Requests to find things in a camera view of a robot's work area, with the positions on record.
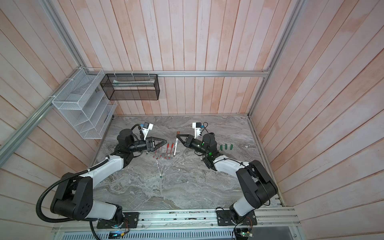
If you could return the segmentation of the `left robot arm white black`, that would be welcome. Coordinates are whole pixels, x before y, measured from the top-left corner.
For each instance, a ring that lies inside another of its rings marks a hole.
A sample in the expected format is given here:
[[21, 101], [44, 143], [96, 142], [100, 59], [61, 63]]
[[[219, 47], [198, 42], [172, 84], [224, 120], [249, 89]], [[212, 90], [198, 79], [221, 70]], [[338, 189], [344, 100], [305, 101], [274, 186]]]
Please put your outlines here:
[[108, 220], [119, 225], [123, 221], [121, 206], [94, 200], [93, 190], [110, 175], [126, 168], [135, 153], [155, 152], [167, 141], [156, 137], [137, 137], [132, 129], [117, 136], [118, 144], [105, 160], [80, 173], [68, 173], [60, 179], [51, 203], [51, 212], [67, 221]]

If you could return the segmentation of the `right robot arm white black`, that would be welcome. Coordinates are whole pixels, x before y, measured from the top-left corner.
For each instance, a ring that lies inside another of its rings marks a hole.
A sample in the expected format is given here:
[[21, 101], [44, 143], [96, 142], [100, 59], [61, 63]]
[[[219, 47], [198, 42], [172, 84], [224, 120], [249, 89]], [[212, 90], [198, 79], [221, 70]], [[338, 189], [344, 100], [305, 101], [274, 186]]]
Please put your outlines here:
[[218, 225], [231, 226], [242, 223], [248, 214], [269, 203], [278, 193], [276, 183], [260, 161], [241, 162], [221, 154], [214, 133], [205, 134], [202, 140], [186, 134], [178, 134], [177, 139], [186, 148], [200, 153], [202, 161], [209, 169], [229, 174], [239, 181], [243, 197], [228, 210], [217, 212]]

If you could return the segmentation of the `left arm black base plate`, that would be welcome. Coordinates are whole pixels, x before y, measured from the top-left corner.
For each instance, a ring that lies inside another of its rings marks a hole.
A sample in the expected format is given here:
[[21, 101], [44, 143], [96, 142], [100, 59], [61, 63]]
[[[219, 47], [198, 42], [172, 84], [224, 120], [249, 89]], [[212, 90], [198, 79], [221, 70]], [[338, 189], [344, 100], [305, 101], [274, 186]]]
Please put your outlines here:
[[135, 229], [138, 226], [139, 212], [122, 212], [111, 220], [99, 220], [97, 229]]

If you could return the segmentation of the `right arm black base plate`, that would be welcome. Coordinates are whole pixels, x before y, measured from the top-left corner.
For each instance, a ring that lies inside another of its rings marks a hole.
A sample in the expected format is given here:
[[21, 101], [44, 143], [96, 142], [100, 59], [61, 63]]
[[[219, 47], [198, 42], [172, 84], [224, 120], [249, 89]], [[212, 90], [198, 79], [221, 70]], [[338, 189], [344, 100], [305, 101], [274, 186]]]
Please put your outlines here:
[[238, 216], [232, 210], [223, 208], [215, 209], [217, 223], [219, 226], [256, 226], [258, 224], [254, 211], [248, 212], [245, 216]]

